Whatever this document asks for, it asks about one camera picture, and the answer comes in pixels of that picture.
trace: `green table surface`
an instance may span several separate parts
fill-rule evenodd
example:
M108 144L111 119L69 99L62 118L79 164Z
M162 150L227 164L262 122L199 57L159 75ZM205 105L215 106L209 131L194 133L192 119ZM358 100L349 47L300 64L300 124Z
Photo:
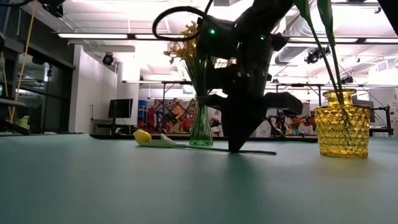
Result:
M265 156L1 137L0 223L398 223L398 139L370 144L342 159L301 142L243 147L278 152Z

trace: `monitor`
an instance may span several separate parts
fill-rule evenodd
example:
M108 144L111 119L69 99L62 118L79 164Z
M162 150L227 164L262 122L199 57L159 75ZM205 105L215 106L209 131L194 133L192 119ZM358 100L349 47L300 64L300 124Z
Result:
M108 117L113 118L113 114L116 112L115 118L130 118L131 108L132 99L111 100Z
M353 96L353 104L354 105L368 105L372 109L374 108L373 101L370 101L370 100L359 100L357 95ZM376 122L375 119L374 119L374 110L371 111L371 122L372 123Z

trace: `yellow glass vase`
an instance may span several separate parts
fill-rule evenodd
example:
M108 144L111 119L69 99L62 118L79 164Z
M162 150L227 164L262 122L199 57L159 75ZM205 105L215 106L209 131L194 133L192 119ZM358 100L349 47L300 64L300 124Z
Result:
M329 105L315 109L315 124L320 153L324 156L368 156L370 106L353 105L356 90L343 90L340 105L334 90L324 92Z

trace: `textured glass vase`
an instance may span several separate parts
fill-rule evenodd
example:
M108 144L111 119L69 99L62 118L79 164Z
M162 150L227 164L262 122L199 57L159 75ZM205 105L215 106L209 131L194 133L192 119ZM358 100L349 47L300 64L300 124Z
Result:
M353 105L356 90L343 90L344 105L340 105L334 90L323 96L329 106L315 109L315 123L320 153L324 156L368 156L370 106Z
M213 133L208 119L207 106L197 107L195 122L191 128L191 146L212 146Z

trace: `yellow rope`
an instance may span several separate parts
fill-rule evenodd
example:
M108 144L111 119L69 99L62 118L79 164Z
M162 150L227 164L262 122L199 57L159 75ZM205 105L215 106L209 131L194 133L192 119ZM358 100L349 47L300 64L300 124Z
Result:
M7 85L7 75L6 75L6 58L4 54L1 52L1 62L2 62L2 76L4 78L4 88L6 89L6 97L8 97L8 85ZM8 107L8 113L11 117L11 109Z
M21 75L19 76L19 80L18 80L18 86L17 86L17 93L16 93L16 95L15 95L15 101L18 101L18 97L19 97L19 88L21 87L22 76L23 76L24 70L25 70L26 55L27 55L27 50L29 49L29 42L30 42L30 35L32 34L33 21L34 21L34 19L35 19L36 5L37 5L37 3L34 2L34 3L33 3L33 11L32 11L32 19L30 20L29 31L28 31L28 33L27 33L27 40L26 40L26 45L25 45L24 60L23 60L23 62L22 62ZM14 120L14 114L15 114L15 106L12 107L12 113L11 113L10 123L12 123L12 121Z

